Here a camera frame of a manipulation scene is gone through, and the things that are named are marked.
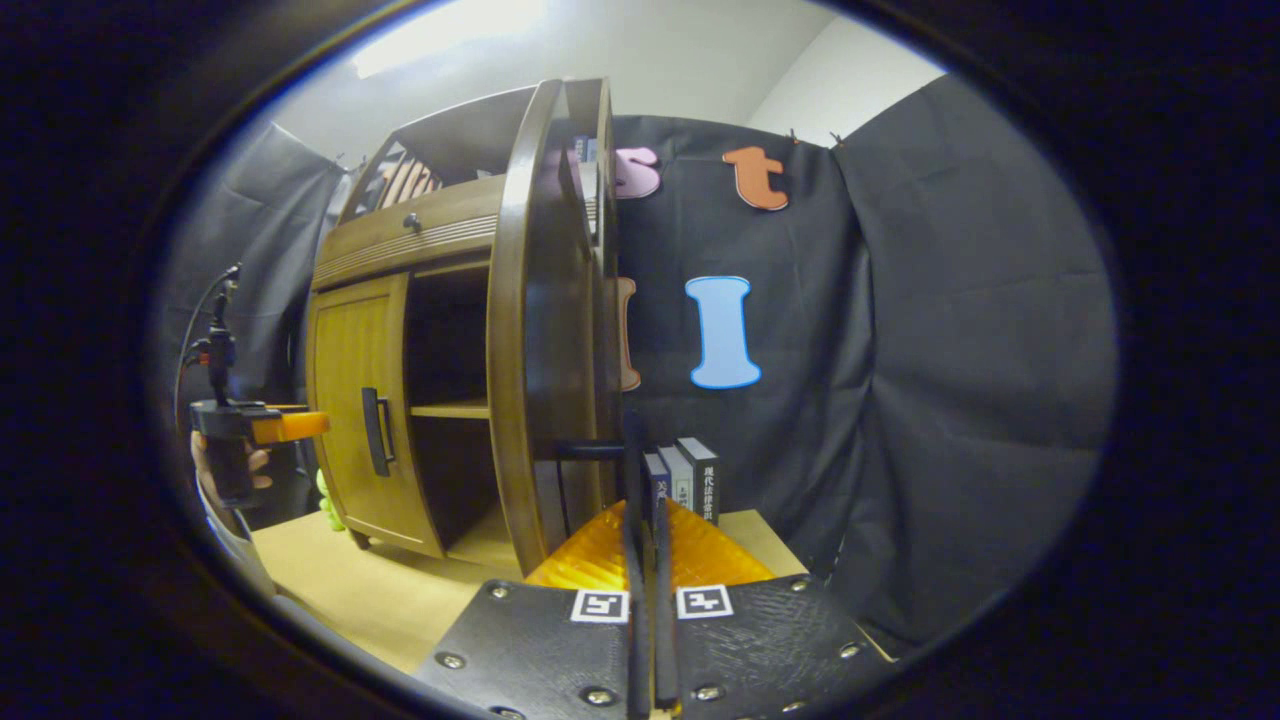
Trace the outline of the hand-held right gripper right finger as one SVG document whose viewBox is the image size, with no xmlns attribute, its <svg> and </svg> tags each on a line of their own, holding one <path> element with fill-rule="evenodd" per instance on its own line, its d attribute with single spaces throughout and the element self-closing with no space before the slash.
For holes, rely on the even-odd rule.
<svg viewBox="0 0 1280 720">
<path fill-rule="evenodd" d="M 718 527 L 654 502 L 655 701 L 677 719 L 810 719 L 895 661 L 814 577 L 772 573 Z"/>
</svg>

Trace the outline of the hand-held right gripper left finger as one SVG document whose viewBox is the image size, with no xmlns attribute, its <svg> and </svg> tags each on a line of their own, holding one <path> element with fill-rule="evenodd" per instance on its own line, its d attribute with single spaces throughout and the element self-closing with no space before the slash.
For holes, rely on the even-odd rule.
<svg viewBox="0 0 1280 720">
<path fill-rule="evenodd" d="M 634 532 L 627 503 L 613 503 L 527 580 L 485 582 L 415 676 L 498 719 L 648 717 Z"/>
</svg>

